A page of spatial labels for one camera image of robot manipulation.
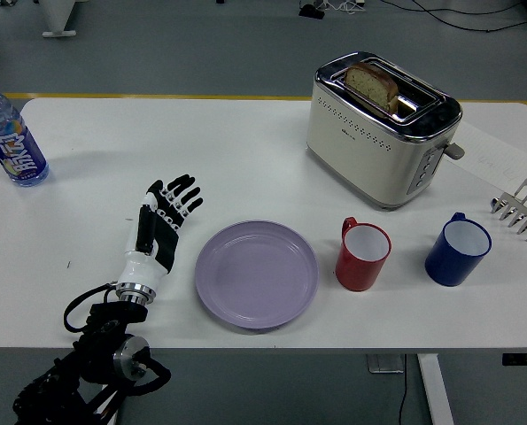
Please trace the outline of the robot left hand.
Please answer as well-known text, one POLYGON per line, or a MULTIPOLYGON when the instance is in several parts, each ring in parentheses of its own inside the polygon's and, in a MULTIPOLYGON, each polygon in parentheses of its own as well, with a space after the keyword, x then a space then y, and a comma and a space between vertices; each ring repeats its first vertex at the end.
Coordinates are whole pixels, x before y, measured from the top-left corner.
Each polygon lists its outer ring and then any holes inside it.
POLYGON ((149 304, 174 264, 178 232, 185 219, 203 203, 196 179, 184 174, 146 191, 124 257, 125 268, 116 283, 121 299, 149 304))

